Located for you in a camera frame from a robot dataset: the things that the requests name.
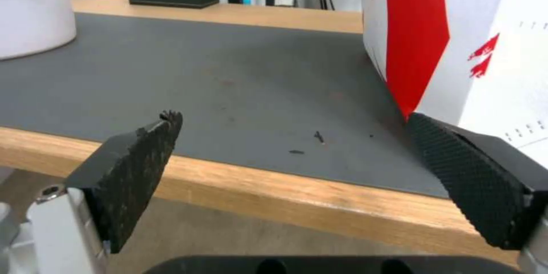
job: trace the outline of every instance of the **debris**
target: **debris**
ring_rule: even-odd
[[[319,133],[319,131],[316,131],[314,137],[316,137],[323,145],[325,145],[325,142],[323,141],[323,136]]]

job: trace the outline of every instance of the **white bag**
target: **white bag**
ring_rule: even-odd
[[[501,137],[548,167],[545,0],[362,0],[366,50],[401,112]]]

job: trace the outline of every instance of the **black gripper pad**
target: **black gripper pad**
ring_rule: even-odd
[[[149,204],[182,127],[182,115],[163,112],[160,120],[110,137],[65,181],[86,196],[102,241],[121,250]]]
[[[487,243],[521,249],[547,203],[548,171],[505,141],[423,114],[407,130],[423,161]]]

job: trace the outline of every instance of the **wooden table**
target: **wooden table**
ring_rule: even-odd
[[[206,9],[74,0],[76,12],[362,33],[361,14],[220,4]],[[0,127],[0,165],[65,177],[99,143]],[[451,202],[173,156],[156,196],[435,254],[482,256],[515,266],[516,252],[485,243]]]

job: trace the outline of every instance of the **gray table surface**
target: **gray table surface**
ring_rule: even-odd
[[[1,126],[104,141],[180,110],[177,155],[447,196],[360,35],[89,14],[77,27],[0,62]]]

